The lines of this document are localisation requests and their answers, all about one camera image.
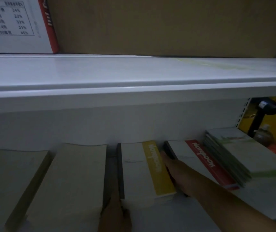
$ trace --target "stack of paper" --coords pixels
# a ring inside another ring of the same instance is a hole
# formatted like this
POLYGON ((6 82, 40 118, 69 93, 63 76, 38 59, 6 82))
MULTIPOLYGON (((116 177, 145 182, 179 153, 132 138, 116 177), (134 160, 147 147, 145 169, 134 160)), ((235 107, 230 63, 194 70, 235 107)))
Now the stack of paper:
POLYGON ((27 211, 34 226, 99 218, 102 208, 106 145, 63 144, 27 211))
POLYGON ((203 143, 241 186, 276 180, 276 155, 241 130, 207 130, 203 143))
POLYGON ((15 231, 51 163, 47 151, 0 150, 0 231, 15 231))
POLYGON ((197 140, 166 141, 163 148, 171 159, 183 161, 186 165, 222 187, 229 190, 239 188, 236 181, 197 140))
POLYGON ((118 144, 120 198, 126 208, 136 209, 173 198, 175 187, 155 141, 118 144))

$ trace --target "nutrition facts table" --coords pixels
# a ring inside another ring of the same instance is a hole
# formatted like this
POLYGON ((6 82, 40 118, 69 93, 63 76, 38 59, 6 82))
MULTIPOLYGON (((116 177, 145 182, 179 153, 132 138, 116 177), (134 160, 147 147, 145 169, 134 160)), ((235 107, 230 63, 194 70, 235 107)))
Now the nutrition facts table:
POLYGON ((34 36, 23 1, 0 0, 0 35, 34 36))

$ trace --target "plastic bottle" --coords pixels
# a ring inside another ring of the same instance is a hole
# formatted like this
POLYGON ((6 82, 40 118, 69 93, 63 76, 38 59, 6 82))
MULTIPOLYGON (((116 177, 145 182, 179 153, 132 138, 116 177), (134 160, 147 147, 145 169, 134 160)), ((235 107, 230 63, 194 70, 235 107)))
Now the plastic bottle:
POLYGON ((269 131, 270 125, 264 124, 257 131, 255 136, 253 137, 257 142, 268 147, 272 143, 274 143, 273 134, 269 131))

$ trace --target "shelf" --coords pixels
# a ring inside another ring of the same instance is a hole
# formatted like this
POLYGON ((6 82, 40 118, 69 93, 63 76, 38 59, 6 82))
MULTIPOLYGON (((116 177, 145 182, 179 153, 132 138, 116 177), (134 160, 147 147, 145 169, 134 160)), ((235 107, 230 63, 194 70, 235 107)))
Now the shelf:
POLYGON ((276 59, 0 55, 0 113, 276 96, 276 59))

